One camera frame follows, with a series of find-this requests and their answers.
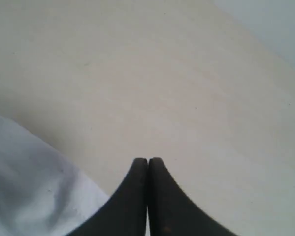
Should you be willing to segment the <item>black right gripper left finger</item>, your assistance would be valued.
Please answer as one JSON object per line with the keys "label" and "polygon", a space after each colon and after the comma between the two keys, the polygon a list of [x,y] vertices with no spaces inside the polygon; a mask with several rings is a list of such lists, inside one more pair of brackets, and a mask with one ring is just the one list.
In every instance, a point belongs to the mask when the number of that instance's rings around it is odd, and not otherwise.
{"label": "black right gripper left finger", "polygon": [[108,201],[70,236],[144,236],[148,162],[134,159],[127,175]]}

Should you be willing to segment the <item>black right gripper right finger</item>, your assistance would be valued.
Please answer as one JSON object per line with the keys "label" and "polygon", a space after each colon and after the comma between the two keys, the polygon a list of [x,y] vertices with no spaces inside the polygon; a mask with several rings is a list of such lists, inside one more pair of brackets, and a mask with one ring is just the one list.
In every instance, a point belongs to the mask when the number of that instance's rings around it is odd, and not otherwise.
{"label": "black right gripper right finger", "polygon": [[148,218],[152,236],[233,236],[179,187],[163,160],[149,160]]}

